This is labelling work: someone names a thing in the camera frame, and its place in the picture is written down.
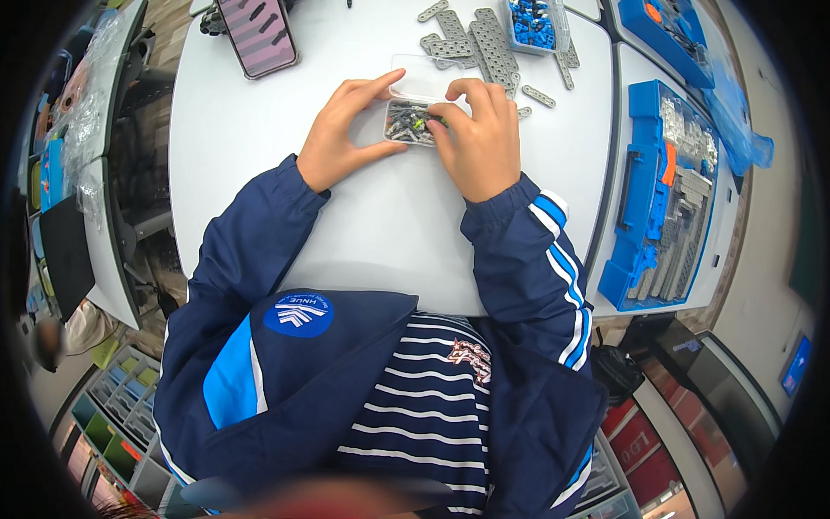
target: jacket cuff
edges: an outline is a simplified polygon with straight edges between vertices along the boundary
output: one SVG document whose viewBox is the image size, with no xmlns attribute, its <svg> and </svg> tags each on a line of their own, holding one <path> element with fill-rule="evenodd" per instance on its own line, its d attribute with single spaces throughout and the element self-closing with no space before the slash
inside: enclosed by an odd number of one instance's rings
<svg viewBox="0 0 830 519">
<path fill-rule="evenodd" d="M 303 180 L 300 171 L 297 169 L 297 156 L 290 154 L 282 161 L 282 164 L 272 169 L 276 176 L 275 190 L 284 197 L 288 203 L 297 207 L 303 213 L 316 215 L 320 208 L 331 198 L 331 191 L 326 189 L 322 193 L 315 193 Z"/>
<path fill-rule="evenodd" d="M 511 185 L 495 197 L 474 203 L 465 200 L 467 212 L 479 223 L 500 222 L 513 216 L 519 209 L 527 208 L 539 196 L 540 189 L 522 172 L 519 182 Z"/>
</svg>

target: screen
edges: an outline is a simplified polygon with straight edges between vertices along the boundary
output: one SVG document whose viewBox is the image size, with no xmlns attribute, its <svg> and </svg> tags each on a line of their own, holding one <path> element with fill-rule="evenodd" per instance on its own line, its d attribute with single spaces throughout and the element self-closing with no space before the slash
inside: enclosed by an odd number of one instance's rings
<svg viewBox="0 0 830 519">
<path fill-rule="evenodd" d="M 259 76 L 292 63 L 296 54 L 278 0 L 219 0 L 242 68 Z"/>
<path fill-rule="evenodd" d="M 789 365 L 787 374 L 781 382 L 784 391 L 789 396 L 793 396 L 795 388 L 798 387 L 798 382 L 801 382 L 801 377 L 804 376 L 804 369 L 807 367 L 807 358 L 810 356 L 811 347 L 807 337 L 802 337 L 801 342 L 798 343 L 798 350 L 795 352 L 793 363 Z"/>
</svg>

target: phone case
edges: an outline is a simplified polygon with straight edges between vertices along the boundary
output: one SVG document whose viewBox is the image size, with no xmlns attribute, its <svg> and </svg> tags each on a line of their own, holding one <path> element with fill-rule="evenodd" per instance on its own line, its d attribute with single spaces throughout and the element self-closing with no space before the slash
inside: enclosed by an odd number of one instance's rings
<svg viewBox="0 0 830 519">
<path fill-rule="evenodd" d="M 217 4 L 247 79 L 300 62 L 281 0 L 218 0 Z"/>
</svg>

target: black bag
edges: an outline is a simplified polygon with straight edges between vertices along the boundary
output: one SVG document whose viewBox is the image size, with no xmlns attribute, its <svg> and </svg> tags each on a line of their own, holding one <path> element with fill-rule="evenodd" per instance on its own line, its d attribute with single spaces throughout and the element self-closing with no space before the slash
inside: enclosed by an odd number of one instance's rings
<svg viewBox="0 0 830 519">
<path fill-rule="evenodd" d="M 597 338 L 603 342 L 603 334 L 597 328 Z M 640 366 L 631 356 L 619 348 L 601 345 L 591 351 L 593 377 L 608 388 L 608 405 L 619 407 L 646 379 Z"/>
</svg>

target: wall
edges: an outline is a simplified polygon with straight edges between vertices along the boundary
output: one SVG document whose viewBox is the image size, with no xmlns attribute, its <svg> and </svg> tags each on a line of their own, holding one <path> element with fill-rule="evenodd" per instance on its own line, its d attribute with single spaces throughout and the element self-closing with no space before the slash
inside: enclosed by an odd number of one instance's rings
<svg viewBox="0 0 830 519">
<path fill-rule="evenodd" d="M 43 428 L 49 429 L 64 400 L 90 366 L 92 357 L 89 353 L 66 357 L 55 373 L 46 371 L 37 364 L 33 366 L 29 394 Z"/>
<path fill-rule="evenodd" d="M 814 317 L 789 288 L 798 238 L 800 158 L 793 107 L 783 82 L 750 25 L 729 0 L 718 2 L 737 47 L 756 133 L 775 142 L 770 169 L 752 172 L 752 196 L 738 266 L 715 335 L 758 381 L 786 419 L 791 399 L 779 376 L 801 331 L 812 336 Z"/>
</svg>

